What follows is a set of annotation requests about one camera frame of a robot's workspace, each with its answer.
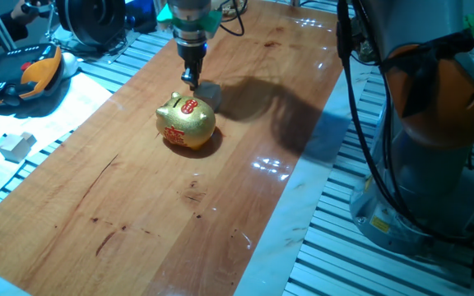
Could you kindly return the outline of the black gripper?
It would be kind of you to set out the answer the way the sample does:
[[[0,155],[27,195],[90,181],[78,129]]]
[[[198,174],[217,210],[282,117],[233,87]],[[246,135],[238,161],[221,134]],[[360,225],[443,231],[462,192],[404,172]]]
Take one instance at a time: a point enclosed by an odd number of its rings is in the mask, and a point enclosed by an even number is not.
[[[207,43],[192,45],[177,44],[178,54],[184,60],[186,70],[181,79],[190,86],[190,90],[196,90],[199,86],[199,74],[202,72],[202,62],[207,53]]]

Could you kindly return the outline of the person's bare hand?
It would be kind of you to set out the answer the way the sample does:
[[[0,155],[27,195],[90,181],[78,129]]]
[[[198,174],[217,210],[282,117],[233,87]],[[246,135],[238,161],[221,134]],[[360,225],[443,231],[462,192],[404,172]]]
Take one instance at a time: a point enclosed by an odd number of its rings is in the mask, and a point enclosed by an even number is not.
[[[25,0],[19,0],[11,12],[11,18],[20,25],[28,25],[38,17],[33,11],[23,12],[21,7],[25,4]]]

